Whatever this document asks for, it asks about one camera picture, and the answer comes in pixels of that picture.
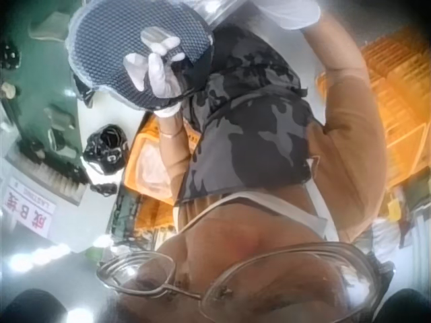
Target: sleeve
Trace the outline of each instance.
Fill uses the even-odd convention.
[[[329,88],[325,134],[335,146],[364,211],[380,207],[387,180],[385,132],[374,94],[358,77]]]

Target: woman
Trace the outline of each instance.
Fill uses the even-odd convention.
[[[179,234],[159,256],[128,259],[145,264],[124,285],[112,280],[117,262],[100,269],[121,292],[103,322],[332,322],[375,300],[370,265],[340,243],[371,224],[385,187],[366,63],[314,1],[255,3],[300,29],[324,64],[327,123],[313,118],[298,76],[269,45],[238,28],[216,31],[205,89],[156,113]],[[150,83],[161,98],[180,93],[162,62],[179,42],[152,46]],[[183,116],[202,133],[193,156]]]

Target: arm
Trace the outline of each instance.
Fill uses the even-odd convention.
[[[303,33],[327,70],[325,140],[342,161],[364,216],[375,216],[385,189],[387,160],[366,63],[349,34],[327,14]]]
[[[160,130],[160,154],[170,179],[172,198],[176,200],[190,162],[189,138],[181,112],[169,118],[157,117]]]
[[[329,87],[349,76],[369,85],[366,63],[359,48],[343,26],[329,14],[324,13],[317,24],[302,32],[326,68]]]

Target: gloved hand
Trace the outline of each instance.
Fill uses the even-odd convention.
[[[286,30],[311,26],[321,17],[315,0],[251,0],[267,17]]]
[[[143,39],[143,42],[151,48],[153,53],[148,58],[136,53],[129,54],[123,62],[135,87],[141,92],[145,90],[144,79],[148,72],[151,89],[155,96],[164,99],[180,96],[182,93],[181,86],[170,67],[170,62],[182,61],[185,54],[180,52],[174,55],[167,64],[164,64],[162,60],[162,57],[170,50],[179,46],[180,38],[169,36],[161,42],[149,42],[146,38]],[[154,114],[160,118],[168,118],[174,116],[180,108],[181,102],[169,108],[155,111]]]

